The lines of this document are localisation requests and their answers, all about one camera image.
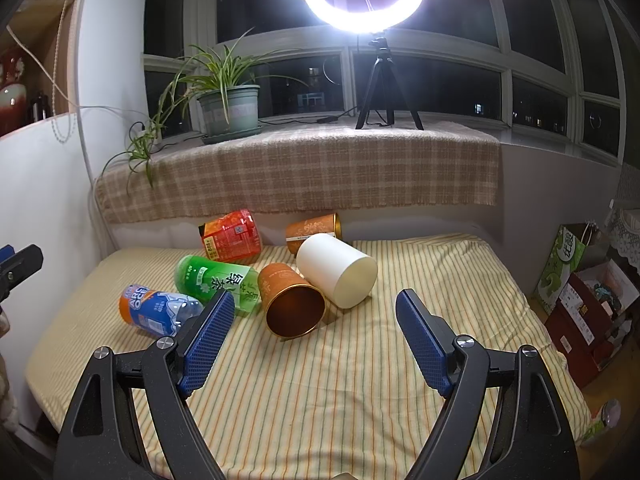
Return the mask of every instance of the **white cylinder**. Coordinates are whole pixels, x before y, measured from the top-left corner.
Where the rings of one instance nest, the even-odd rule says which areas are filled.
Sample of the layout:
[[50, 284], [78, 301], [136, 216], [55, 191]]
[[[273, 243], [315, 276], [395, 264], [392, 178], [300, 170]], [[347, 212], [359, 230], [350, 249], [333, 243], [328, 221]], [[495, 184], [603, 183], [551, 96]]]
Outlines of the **white cylinder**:
[[305, 279], [340, 308], [364, 300], [378, 278], [378, 264], [371, 256], [325, 233], [305, 240], [296, 263]]

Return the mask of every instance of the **tripod leg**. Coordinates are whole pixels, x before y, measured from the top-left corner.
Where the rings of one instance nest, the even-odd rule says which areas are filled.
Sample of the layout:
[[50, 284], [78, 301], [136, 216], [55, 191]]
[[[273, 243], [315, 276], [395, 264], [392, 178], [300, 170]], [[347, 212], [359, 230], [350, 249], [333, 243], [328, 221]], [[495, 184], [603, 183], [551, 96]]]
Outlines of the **tripod leg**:
[[409, 92], [406, 90], [404, 84], [402, 83], [402, 80], [400, 79], [400, 73], [398, 71], [398, 67], [395, 65], [395, 63], [392, 60], [389, 60], [388, 65], [389, 65], [389, 69], [391, 70], [391, 73], [396, 78], [396, 82], [398, 83], [398, 88], [400, 89], [400, 93], [402, 94], [402, 97], [404, 98], [404, 102], [406, 103], [407, 107], [409, 108], [409, 111], [411, 112], [411, 117], [414, 118], [415, 127], [418, 128], [419, 130], [424, 130], [424, 126], [422, 126], [422, 121], [420, 120], [420, 115], [418, 115], [418, 112], [414, 107], [414, 101], [409, 97]]
[[386, 63], [382, 64], [382, 88], [385, 93], [386, 104], [386, 124], [393, 126], [396, 122], [396, 114], [394, 112], [394, 106], [391, 101], [391, 77], [392, 73], [389, 71], [389, 67]]
[[362, 105], [362, 110], [360, 111], [360, 116], [358, 117], [358, 123], [356, 124], [356, 130], [361, 130], [364, 126], [364, 123], [367, 121], [369, 117], [369, 110], [371, 108], [371, 100], [373, 99], [373, 92], [376, 91], [376, 83], [378, 82], [378, 74], [380, 73], [381, 61], [379, 59], [376, 60], [375, 65], [373, 66], [373, 70], [371, 72], [371, 77], [369, 78], [369, 86], [367, 87], [367, 96], [364, 99], [364, 104]]

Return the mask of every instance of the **gold rim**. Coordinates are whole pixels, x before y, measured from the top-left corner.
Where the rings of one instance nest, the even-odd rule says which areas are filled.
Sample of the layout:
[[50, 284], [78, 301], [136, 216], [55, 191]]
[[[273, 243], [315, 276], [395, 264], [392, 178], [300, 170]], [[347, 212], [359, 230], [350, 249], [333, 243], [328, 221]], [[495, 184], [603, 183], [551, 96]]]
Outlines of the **gold rim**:
[[[269, 315], [269, 309], [273, 306], [273, 303], [280, 297], [282, 296], [285, 292], [287, 292], [288, 290], [291, 290], [292, 288], [297, 288], [299, 286], [302, 286], [304, 288], [310, 288], [311, 290], [315, 290], [318, 294], [320, 294], [320, 297], [322, 298], [322, 302], [324, 303], [324, 309], [322, 310], [322, 316], [320, 316], [320, 319], [318, 320], [318, 322], [313, 325], [309, 330], [307, 330], [306, 332], [303, 332], [302, 334], [298, 334], [292, 337], [286, 337], [283, 336], [281, 334], [275, 333], [271, 327], [269, 326], [269, 322], [267, 321], [267, 316]], [[271, 332], [274, 336], [277, 336], [279, 338], [282, 339], [295, 339], [298, 337], [302, 337], [303, 335], [307, 335], [308, 333], [310, 333], [312, 330], [314, 330], [316, 328], [316, 326], [318, 326], [318, 324], [324, 319], [324, 314], [326, 314], [326, 298], [324, 296], [324, 294], [322, 293], [322, 290], [320, 290], [319, 288], [317, 288], [316, 286], [313, 286], [311, 284], [307, 285], [306, 283], [294, 283], [293, 285], [289, 285], [286, 286], [285, 288], [283, 288], [278, 294], [276, 294], [273, 299], [269, 302], [269, 304], [267, 305], [267, 307], [264, 309], [264, 322], [267, 325], [267, 328], [269, 329], [269, 332]]]
[[334, 213], [334, 233], [338, 240], [342, 240], [342, 225], [340, 224], [338, 213]]

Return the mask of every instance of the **striped bedsheet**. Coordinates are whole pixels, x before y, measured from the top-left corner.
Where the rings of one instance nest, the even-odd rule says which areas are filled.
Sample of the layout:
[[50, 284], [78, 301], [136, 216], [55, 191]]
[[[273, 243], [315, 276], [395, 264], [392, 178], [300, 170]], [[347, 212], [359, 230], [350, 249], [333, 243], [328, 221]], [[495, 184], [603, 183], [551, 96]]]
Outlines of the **striped bedsheet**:
[[[541, 352], [574, 436], [590, 414], [564, 358], [489, 245], [468, 235], [355, 242], [379, 264], [372, 295], [354, 309], [331, 308], [320, 328], [282, 341], [264, 314], [236, 319], [205, 386], [188, 401], [209, 449], [229, 479], [402, 479], [443, 404], [426, 386], [394, 315], [397, 293], [414, 288], [456, 333], [487, 348]], [[60, 428], [76, 383], [101, 345], [125, 352], [152, 339], [126, 325], [117, 299], [141, 283], [175, 290], [176, 262], [189, 251], [129, 249], [104, 260], [75, 291], [33, 352], [26, 377]], [[286, 248], [266, 247], [252, 264], [294, 266]], [[154, 471], [170, 478], [145, 394], [136, 411]], [[462, 476], [479, 466], [495, 411], [489, 390]]]

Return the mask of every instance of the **white wall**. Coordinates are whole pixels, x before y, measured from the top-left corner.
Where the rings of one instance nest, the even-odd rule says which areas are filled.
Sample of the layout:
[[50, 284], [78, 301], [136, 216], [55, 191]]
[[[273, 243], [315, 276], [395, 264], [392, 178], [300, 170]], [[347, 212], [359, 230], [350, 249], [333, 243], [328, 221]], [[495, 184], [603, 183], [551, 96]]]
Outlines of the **white wall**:
[[[69, 116], [57, 119], [68, 131]], [[20, 422], [34, 429], [40, 410], [24, 381], [24, 369], [40, 335], [71, 292], [100, 262], [89, 214], [90, 182], [78, 129], [66, 144], [51, 120], [0, 138], [0, 246], [16, 251], [36, 244], [42, 270], [2, 303], [11, 330], [0, 339]]]
[[[526, 146], [502, 145], [497, 206], [412, 206], [340, 211], [346, 241], [465, 232], [487, 240], [524, 291], [533, 291], [562, 223], [604, 222], [620, 170]], [[284, 245], [284, 229], [317, 213], [256, 214], [263, 241]], [[121, 247], [199, 248], [198, 219], [113, 226]]]
[[126, 147], [129, 127], [147, 114], [144, 71], [145, 0], [84, 0], [78, 27], [78, 102], [91, 174]]

